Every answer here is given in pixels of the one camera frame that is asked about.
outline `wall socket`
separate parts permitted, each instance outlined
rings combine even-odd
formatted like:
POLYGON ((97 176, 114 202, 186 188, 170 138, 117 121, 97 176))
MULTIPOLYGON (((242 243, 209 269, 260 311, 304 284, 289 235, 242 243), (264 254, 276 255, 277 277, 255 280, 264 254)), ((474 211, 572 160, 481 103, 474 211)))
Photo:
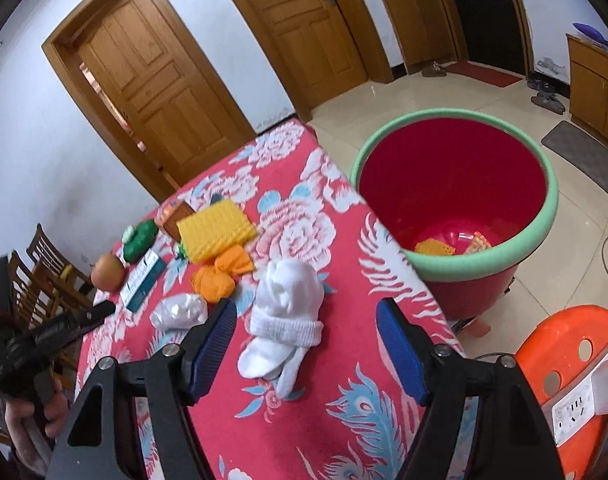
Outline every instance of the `wall socket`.
POLYGON ((575 388, 553 405, 552 429, 556 446, 562 446, 595 415, 591 378, 594 371, 606 360, 608 360, 608 352, 575 388))

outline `green bucket rim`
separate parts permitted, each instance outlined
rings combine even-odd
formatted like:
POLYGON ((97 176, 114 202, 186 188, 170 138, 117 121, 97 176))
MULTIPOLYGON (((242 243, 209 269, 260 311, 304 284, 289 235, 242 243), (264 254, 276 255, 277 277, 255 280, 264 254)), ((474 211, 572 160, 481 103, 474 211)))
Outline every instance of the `green bucket rim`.
POLYGON ((457 118, 477 121, 494 126, 519 140, 537 158, 544 171, 546 179, 546 197, 542 208, 533 220, 513 238, 502 242, 488 250, 474 254, 457 254, 454 256, 431 256, 408 251, 404 248, 406 257, 410 260, 421 279, 428 282, 463 282, 485 278, 509 269, 532 254, 548 235, 558 211, 558 180, 553 172, 548 158, 527 134, 516 126, 501 119, 472 110, 459 108, 432 108, 420 112, 412 112, 378 129, 364 146, 359 150, 357 159, 351 171, 351 184, 359 191, 359 178, 364 164, 379 142, 392 132, 408 124, 435 118, 457 118))

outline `table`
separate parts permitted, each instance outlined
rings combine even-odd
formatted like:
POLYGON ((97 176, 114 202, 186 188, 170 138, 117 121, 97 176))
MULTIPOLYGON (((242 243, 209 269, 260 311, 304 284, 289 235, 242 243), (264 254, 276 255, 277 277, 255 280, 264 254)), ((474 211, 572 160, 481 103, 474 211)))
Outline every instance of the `table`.
MULTIPOLYGON (((237 359, 250 341, 245 326, 258 273, 238 284, 237 330, 210 394, 191 408, 216 477, 393 479, 423 410, 401 390, 377 334, 375 306, 381 298, 395 298, 435 342, 461 351, 430 291, 312 130, 298 120, 218 162, 177 198, 200 210, 215 193, 233 200, 258 225, 260 235, 247 245, 258 269, 271 258, 296 257, 315 267, 326 292, 322 343, 306 355, 290 397, 279 400, 270 381, 238 374, 237 359)), ((189 278, 197 266, 173 260, 173 244, 164 234, 157 236, 153 249, 169 264, 135 314, 119 303, 119 294, 111 295, 116 314, 84 338, 77 391, 101 357, 144 359, 183 337, 183 332, 158 332, 149 322, 162 298, 191 292, 189 278)), ((100 293, 96 302, 104 298, 100 293)), ((149 477, 163 478, 146 401, 136 403, 149 477)), ((472 412, 465 412, 460 440, 472 437, 472 412)), ((464 449, 456 450, 450 478, 462 476, 464 449)))

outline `orange plastic stool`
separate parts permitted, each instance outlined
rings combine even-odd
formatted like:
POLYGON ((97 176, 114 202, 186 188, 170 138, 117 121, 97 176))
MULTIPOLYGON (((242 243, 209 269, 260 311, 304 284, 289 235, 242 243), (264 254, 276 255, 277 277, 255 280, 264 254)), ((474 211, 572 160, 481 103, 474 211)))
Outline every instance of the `orange plastic stool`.
MULTIPOLYGON (((596 305, 567 308, 543 320, 524 341, 515 358, 543 405, 554 396, 544 391, 545 378, 556 372, 559 390, 568 386, 608 344, 608 310, 596 305), (578 353, 583 340, 591 343, 591 356, 582 361, 578 353)), ((608 415, 595 415, 578 433, 558 447, 564 474, 583 478, 598 450, 608 424, 608 415)))

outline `red doormat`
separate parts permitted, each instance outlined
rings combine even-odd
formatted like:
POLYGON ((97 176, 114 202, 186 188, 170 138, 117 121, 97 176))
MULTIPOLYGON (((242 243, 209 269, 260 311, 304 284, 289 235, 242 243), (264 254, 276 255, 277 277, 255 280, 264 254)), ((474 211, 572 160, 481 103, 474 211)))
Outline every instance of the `red doormat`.
POLYGON ((513 83, 517 83, 517 81, 521 81, 523 79, 504 72, 499 72, 498 70, 494 70, 492 68, 474 65, 468 61, 460 61, 453 63, 452 65, 448 65, 446 70, 447 72, 465 75, 500 88, 505 88, 508 85, 512 85, 513 83))

